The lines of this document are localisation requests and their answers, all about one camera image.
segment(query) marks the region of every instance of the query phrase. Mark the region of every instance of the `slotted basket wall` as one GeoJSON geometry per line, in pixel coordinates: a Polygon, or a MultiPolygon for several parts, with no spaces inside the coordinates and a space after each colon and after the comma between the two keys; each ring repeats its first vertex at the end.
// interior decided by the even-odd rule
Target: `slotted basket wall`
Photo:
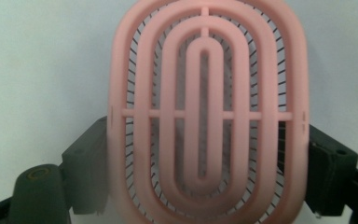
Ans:
{"type": "Polygon", "coordinates": [[[128,223],[290,223],[307,180],[306,41],[281,0],[140,0],[117,28],[110,192],[128,223]]]}

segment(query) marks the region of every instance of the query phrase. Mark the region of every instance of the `pink plastic basket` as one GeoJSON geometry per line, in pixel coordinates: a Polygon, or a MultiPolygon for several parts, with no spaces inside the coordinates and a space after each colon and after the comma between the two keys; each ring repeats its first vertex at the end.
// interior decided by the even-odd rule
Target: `pink plastic basket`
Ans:
{"type": "Polygon", "coordinates": [[[306,41],[282,0],[140,0],[126,14],[108,116],[126,222],[293,222],[308,141],[306,41]]]}

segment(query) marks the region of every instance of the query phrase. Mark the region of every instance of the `white surface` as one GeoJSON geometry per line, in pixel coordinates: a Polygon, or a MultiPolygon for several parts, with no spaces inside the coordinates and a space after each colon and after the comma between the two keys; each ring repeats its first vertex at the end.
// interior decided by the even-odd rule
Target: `white surface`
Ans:
{"type": "MultiPolygon", "coordinates": [[[[59,164],[106,114],[111,40],[133,2],[0,0],[0,201],[17,175],[59,164]]],[[[310,122],[358,152],[358,1],[286,2],[309,41],[310,122]]],[[[349,215],[316,219],[304,207],[296,223],[346,223],[349,215]]],[[[104,219],[73,220],[95,218],[104,219]]]]}

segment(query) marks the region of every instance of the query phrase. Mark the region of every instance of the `white background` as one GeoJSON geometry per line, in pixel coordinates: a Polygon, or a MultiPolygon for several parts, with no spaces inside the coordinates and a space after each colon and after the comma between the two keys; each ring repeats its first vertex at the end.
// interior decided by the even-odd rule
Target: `white background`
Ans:
{"type": "MultiPolygon", "coordinates": [[[[0,0],[0,201],[21,172],[59,164],[106,114],[111,40],[134,2],[0,0]]],[[[286,2],[308,37],[310,123],[358,152],[358,1],[286,2]]],[[[296,223],[345,223],[350,213],[316,219],[304,207],[296,223]]],[[[73,217],[92,219],[106,218],[73,217]]]]}

